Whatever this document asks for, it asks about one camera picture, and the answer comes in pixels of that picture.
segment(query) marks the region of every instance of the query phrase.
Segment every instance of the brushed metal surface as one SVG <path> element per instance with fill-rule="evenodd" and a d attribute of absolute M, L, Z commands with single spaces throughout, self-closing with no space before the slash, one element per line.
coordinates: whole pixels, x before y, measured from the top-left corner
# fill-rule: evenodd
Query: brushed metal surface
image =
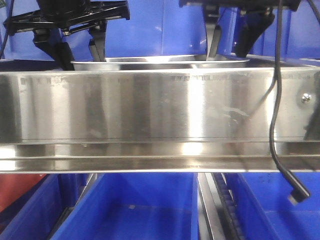
<path fill-rule="evenodd" d="M 273 68 L 0 73 L 0 172 L 275 171 Z M 284 164 L 318 171 L 320 68 L 283 67 Z M 305 94 L 309 101 L 302 101 Z"/>
<path fill-rule="evenodd" d="M 76 71 L 132 71 L 132 70 L 167 70 L 167 69 L 211 69 L 244 68 L 249 59 L 212 60 L 212 61 L 168 61 L 168 62 L 93 62 L 72 61 Z"/>
<path fill-rule="evenodd" d="M 282 74 L 276 139 L 320 140 L 320 68 Z M 272 76 L 272 68 L 3 72 L 0 143 L 266 141 Z"/>

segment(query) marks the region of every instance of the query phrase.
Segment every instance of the stainless steel tray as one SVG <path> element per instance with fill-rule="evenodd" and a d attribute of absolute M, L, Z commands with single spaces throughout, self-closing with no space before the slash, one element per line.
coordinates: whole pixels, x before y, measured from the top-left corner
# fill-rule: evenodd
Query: stainless steel tray
<path fill-rule="evenodd" d="M 122 70 L 167 70 L 243 68 L 249 59 L 216 56 L 203 61 L 202 55 L 149 56 L 106 58 L 106 62 L 73 61 L 76 71 L 122 71 Z"/>

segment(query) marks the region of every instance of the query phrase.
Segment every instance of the blue plastic bin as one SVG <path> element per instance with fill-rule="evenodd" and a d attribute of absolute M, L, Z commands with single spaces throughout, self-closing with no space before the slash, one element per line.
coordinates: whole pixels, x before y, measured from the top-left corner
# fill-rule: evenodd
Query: blue plastic bin
<path fill-rule="evenodd" d="M 65 208 L 73 207 L 86 174 L 53 174 L 29 198 L 0 240 L 45 240 Z"/>
<path fill-rule="evenodd" d="M 226 175 L 247 240 L 320 239 L 320 173 L 296 175 L 312 196 L 295 206 L 288 200 L 292 188 L 280 173 Z"/>
<path fill-rule="evenodd" d="M 104 174 L 51 239 L 196 240 L 196 174 Z"/>

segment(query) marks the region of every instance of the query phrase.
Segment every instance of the screw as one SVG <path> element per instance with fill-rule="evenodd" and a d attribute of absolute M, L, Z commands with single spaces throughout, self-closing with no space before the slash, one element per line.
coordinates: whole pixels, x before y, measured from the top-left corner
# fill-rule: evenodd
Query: screw
<path fill-rule="evenodd" d="M 303 104 L 310 102 L 310 100 L 311 100 L 311 94 L 309 94 L 309 93 L 304 93 L 304 94 L 302 95 L 301 102 L 302 102 Z"/>

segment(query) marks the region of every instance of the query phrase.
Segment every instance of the black cable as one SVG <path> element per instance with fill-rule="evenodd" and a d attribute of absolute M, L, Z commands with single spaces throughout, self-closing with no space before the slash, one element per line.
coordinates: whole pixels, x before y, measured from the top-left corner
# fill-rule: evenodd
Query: black cable
<path fill-rule="evenodd" d="M 282 76 L 281 76 L 281 35 L 282 35 L 282 11 L 283 11 L 283 0 L 279 0 L 278 12 L 277 12 L 277 23 L 276 23 L 276 39 L 275 39 L 275 61 L 274 61 L 274 74 L 272 84 L 276 83 L 276 97 L 273 108 L 273 115 L 269 128 L 269 147 L 272 158 L 276 167 L 279 169 L 283 177 L 290 183 L 293 187 L 289 199 L 293 204 L 300 203 L 303 200 L 310 197 L 310 192 L 303 185 L 302 182 L 282 163 L 279 161 L 276 146 L 275 146 L 275 125 L 278 116 L 278 111 L 281 102 L 282 95 Z"/>
<path fill-rule="evenodd" d="M 7 24 L 7 27 L 5 28 L 5 34 L 4 34 L 4 38 L 3 38 L 3 42 L 1 44 L 1 48 L 0 48 L 0 59 L 2 58 L 3 54 L 4 54 L 4 51 L 5 51 L 5 48 L 6 48 L 6 45 L 7 45 L 7 41 L 8 41 L 8 38 L 9 38 L 9 29 L 11 27 L 11 20 L 10 18 L 12 17 L 12 12 L 14 10 L 14 3 L 15 3 L 15 0 L 11 0 L 10 2 L 10 8 L 9 8 L 9 14 L 8 14 L 8 24 Z"/>
<path fill-rule="evenodd" d="M 320 25 L 320 13 L 319 10 L 317 9 L 317 6 L 315 5 L 315 3 L 312 0 L 307 0 L 308 4 L 310 5 L 310 7 L 312 8 L 312 11 L 316 17 L 316 19 L 318 20 L 318 23 Z"/>

